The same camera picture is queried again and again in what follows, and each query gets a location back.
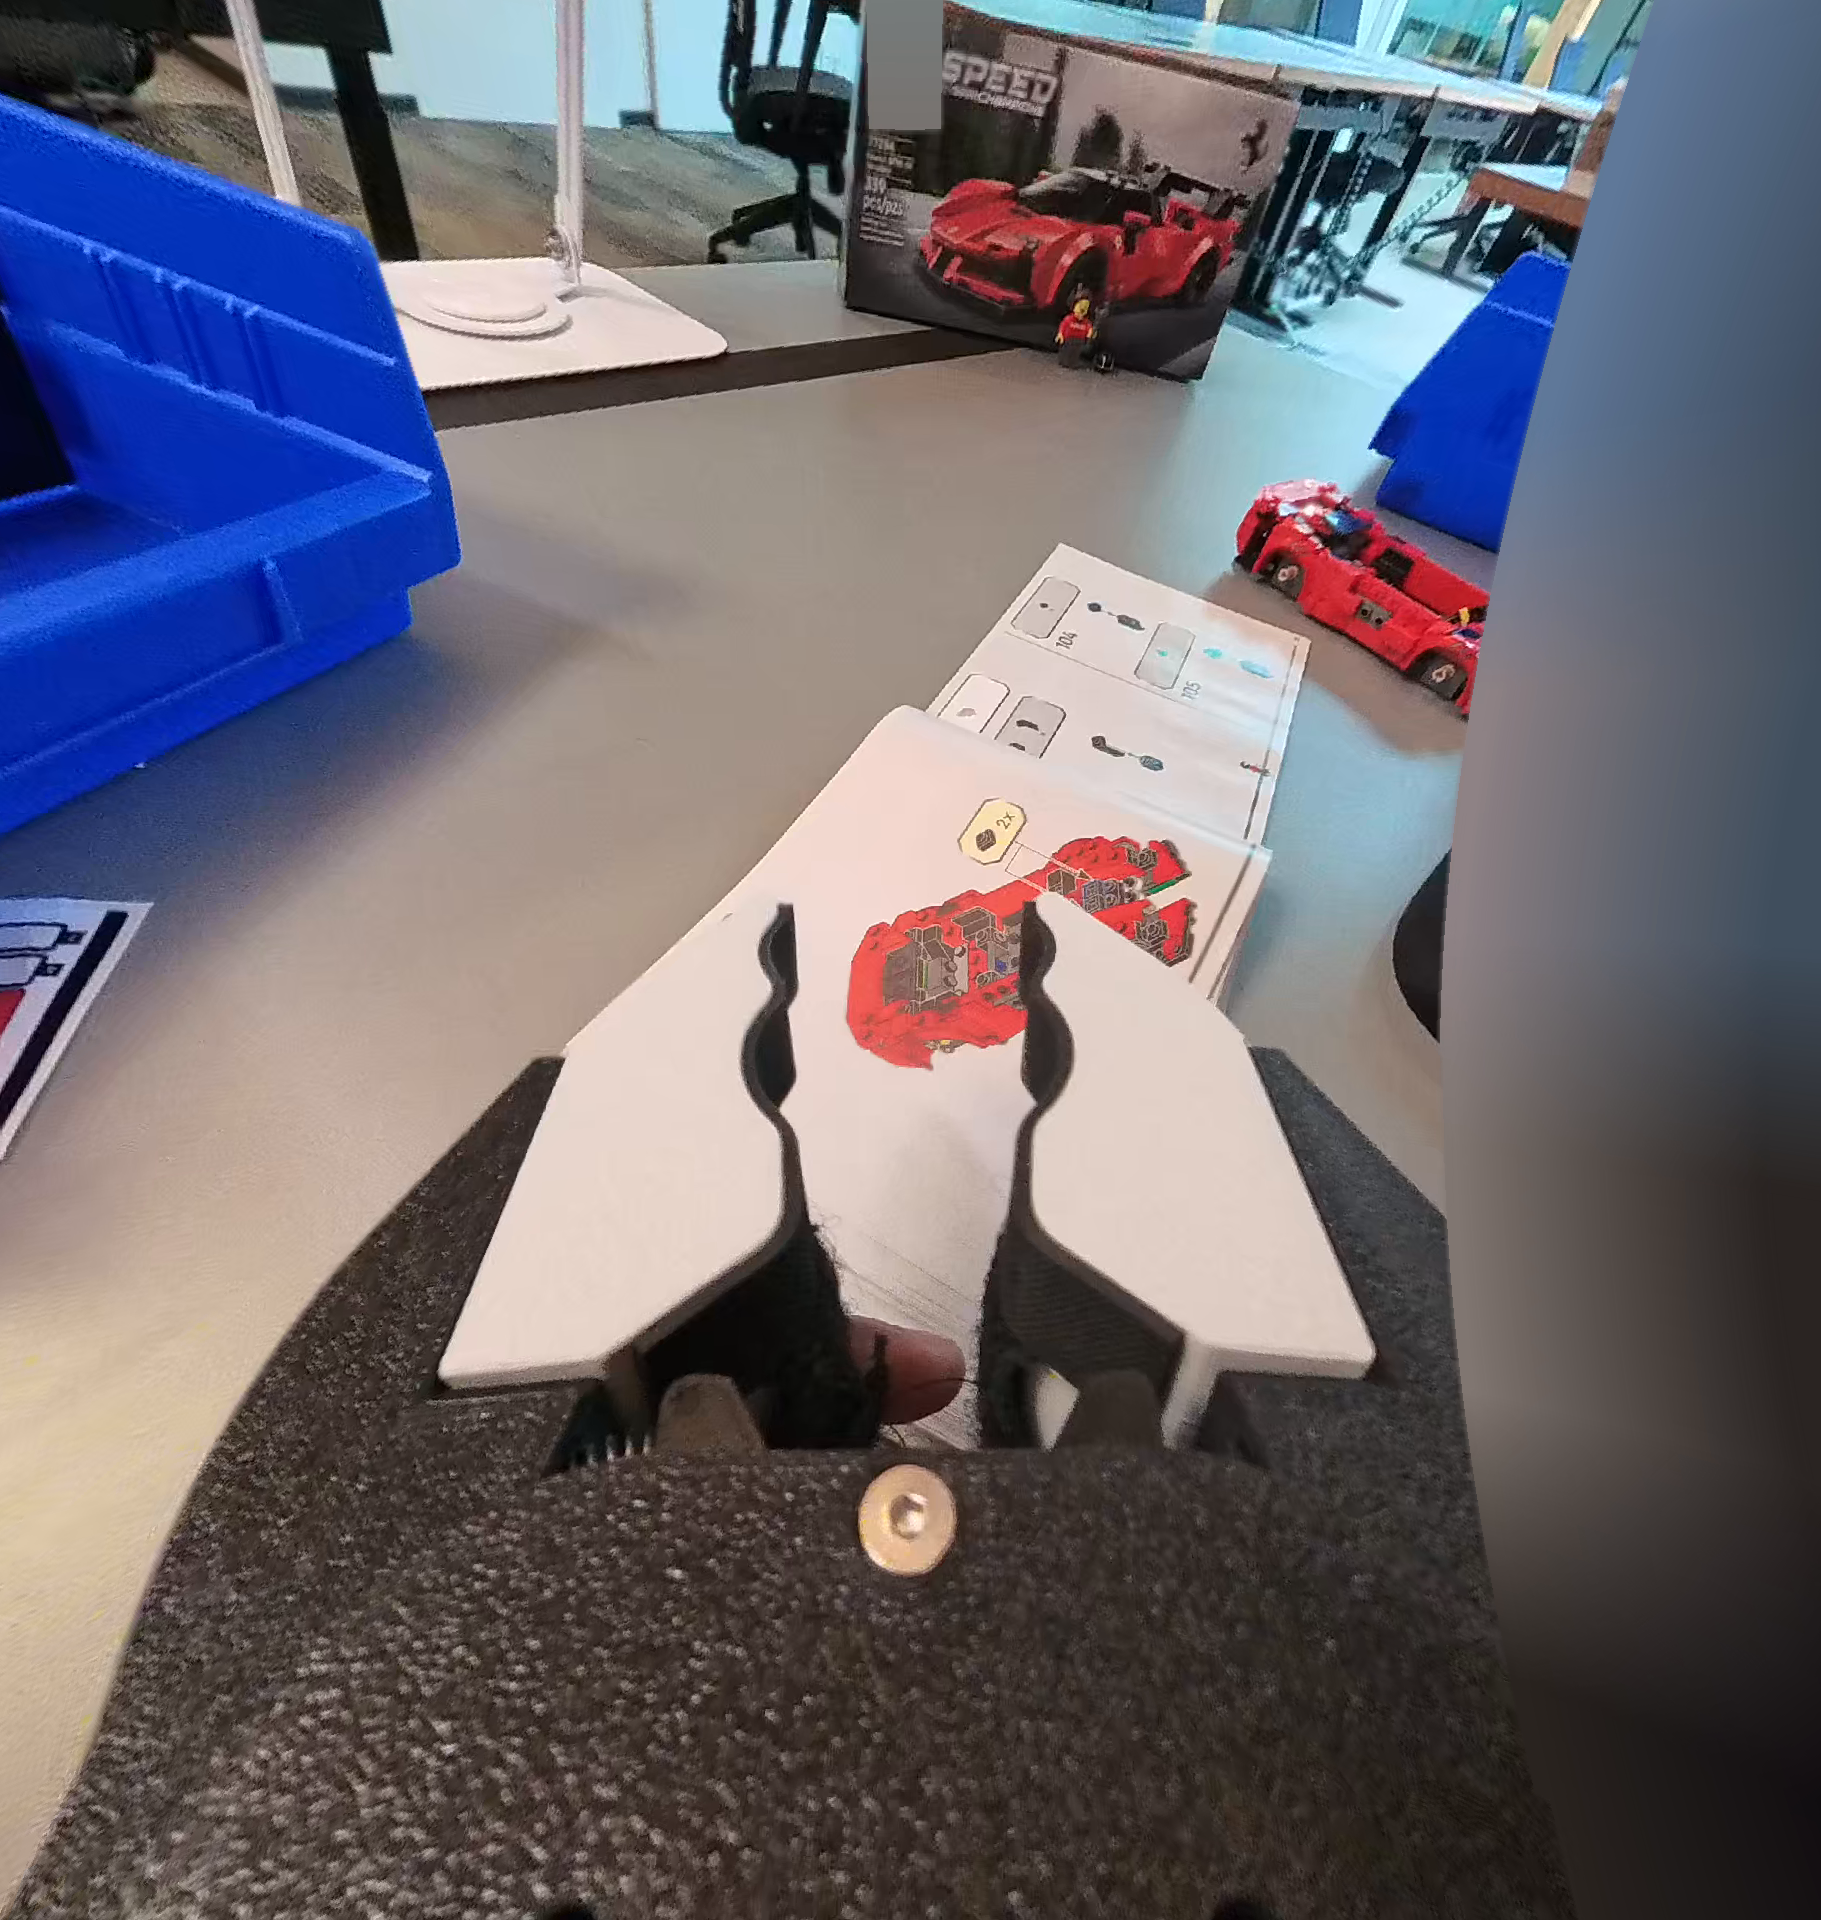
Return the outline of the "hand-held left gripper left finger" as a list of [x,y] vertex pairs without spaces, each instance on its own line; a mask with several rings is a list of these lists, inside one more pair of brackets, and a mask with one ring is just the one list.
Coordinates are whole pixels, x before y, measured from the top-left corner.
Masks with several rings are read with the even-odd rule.
[[594,1383],[651,1422],[646,1359],[803,1227],[795,909],[697,926],[566,1048],[443,1348],[446,1393]]

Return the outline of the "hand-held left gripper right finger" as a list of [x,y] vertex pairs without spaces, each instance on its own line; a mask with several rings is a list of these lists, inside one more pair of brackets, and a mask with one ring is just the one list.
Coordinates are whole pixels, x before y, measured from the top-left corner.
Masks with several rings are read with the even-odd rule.
[[1192,1442],[1222,1379],[1365,1379],[1365,1313],[1210,997],[1047,897],[1019,916],[1019,1009],[999,1442],[1067,1442],[1117,1387],[1153,1442]]

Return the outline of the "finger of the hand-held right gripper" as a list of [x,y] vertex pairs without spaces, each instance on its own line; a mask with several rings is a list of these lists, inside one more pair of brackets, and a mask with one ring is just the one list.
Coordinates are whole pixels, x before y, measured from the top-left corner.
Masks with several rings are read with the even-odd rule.
[[1655,3],[1454,833],[1472,1469],[1584,1916],[1821,1916],[1821,3]]

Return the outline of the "red lego car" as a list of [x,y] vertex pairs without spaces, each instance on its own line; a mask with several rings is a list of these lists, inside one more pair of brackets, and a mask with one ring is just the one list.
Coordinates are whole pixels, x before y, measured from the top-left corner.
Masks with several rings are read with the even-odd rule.
[[1260,490],[1238,528],[1238,565],[1404,680],[1472,712],[1486,591],[1392,536],[1348,491]]

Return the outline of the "lego instruction booklet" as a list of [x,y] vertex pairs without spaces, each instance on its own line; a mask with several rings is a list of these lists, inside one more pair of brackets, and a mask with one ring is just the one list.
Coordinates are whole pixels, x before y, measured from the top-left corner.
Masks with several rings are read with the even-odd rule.
[[967,1338],[1022,1110],[1019,909],[1219,1002],[1310,641],[1057,548],[930,708],[890,712],[736,897],[798,926],[786,1117],[857,1313]]

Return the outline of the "lego sticker sheet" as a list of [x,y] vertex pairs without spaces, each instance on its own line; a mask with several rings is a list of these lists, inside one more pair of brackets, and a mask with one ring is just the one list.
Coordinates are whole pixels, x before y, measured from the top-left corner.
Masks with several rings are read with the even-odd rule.
[[0,1159],[151,902],[0,899]]

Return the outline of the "lego set box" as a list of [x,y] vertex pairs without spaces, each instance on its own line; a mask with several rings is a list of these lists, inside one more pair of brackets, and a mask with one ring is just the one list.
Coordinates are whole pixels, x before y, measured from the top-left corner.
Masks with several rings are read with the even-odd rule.
[[1057,356],[1080,294],[1117,370],[1192,381],[1297,105],[1110,3],[867,3],[842,294]]

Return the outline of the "person's left hand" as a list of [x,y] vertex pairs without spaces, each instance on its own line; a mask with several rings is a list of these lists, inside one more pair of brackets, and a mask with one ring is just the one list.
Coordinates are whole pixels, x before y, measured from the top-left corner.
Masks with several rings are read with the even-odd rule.
[[748,1387],[780,1452],[868,1452],[887,1428],[944,1414],[972,1379],[961,1344],[847,1306],[816,1232],[742,1285]]

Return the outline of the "blue plastic storage bin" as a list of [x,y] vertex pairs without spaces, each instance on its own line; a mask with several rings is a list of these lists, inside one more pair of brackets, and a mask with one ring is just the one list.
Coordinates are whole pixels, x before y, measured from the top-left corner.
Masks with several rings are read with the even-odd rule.
[[458,560],[372,243],[0,96],[0,834],[408,631]]
[[1377,504],[1498,550],[1567,264],[1525,254],[1381,419]]

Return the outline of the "wooden table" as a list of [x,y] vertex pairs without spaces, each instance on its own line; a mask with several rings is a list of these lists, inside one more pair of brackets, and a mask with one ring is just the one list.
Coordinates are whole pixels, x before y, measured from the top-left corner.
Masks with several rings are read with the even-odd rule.
[[1556,169],[1542,163],[1484,163],[1465,185],[1457,206],[1461,225],[1460,243],[1447,258],[1454,273],[1468,254],[1476,232],[1496,213],[1502,216],[1498,234],[1484,250],[1482,267],[1472,273],[1484,282],[1502,277],[1525,254],[1549,254],[1572,264],[1588,201],[1596,192],[1593,169]]

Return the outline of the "grey office table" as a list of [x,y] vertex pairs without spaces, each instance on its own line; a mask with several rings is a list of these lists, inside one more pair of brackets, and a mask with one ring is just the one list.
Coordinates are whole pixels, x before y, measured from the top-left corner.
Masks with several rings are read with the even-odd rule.
[[1291,337],[1364,297],[1377,264],[1449,230],[1478,168],[1572,161],[1601,99],[1205,14],[1195,51],[1297,105],[1233,309]]

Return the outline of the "white lamp stand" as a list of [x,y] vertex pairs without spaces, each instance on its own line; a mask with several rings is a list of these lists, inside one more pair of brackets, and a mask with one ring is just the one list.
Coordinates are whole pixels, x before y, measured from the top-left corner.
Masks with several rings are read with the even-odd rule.
[[721,332],[587,264],[587,6],[556,3],[553,19],[556,189],[544,254],[379,268],[426,396],[728,356]]

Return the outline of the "black office desk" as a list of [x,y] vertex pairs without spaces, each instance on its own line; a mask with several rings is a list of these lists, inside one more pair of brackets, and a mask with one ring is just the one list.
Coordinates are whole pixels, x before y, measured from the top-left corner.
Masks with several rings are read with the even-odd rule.
[[379,3],[0,3],[0,92],[91,120],[131,103],[164,51],[239,86],[251,107],[265,96],[256,120],[282,126],[276,82],[251,82],[248,48],[324,56],[372,241],[384,261],[417,261],[372,64],[394,48]]

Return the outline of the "black mesh office chair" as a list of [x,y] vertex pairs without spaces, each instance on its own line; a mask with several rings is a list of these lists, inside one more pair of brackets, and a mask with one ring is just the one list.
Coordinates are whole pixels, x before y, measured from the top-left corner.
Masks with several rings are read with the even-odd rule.
[[819,64],[825,22],[842,15],[864,22],[864,3],[807,3],[802,56],[781,63],[781,33],[792,3],[772,6],[766,56],[758,56],[758,3],[731,3],[721,60],[721,111],[738,146],[772,154],[795,169],[795,182],[766,201],[742,203],[731,223],[708,234],[706,264],[721,267],[731,249],[758,234],[792,230],[795,249],[816,258],[816,238],[845,238],[845,216],[814,194],[814,174],[825,174],[825,192],[847,197],[847,141],[854,126],[854,82]]

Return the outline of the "white pole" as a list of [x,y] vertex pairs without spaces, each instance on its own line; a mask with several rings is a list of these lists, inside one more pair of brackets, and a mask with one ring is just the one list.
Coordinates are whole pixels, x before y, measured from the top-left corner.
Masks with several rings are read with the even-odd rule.
[[272,64],[265,54],[265,36],[259,28],[259,14],[251,0],[232,0],[232,3],[222,3],[222,10],[228,22],[228,39],[234,48],[234,63],[244,77],[259,153],[265,158],[265,169],[272,180],[272,197],[277,203],[303,206],[298,163],[292,154],[289,131],[282,120],[282,103],[276,96]]

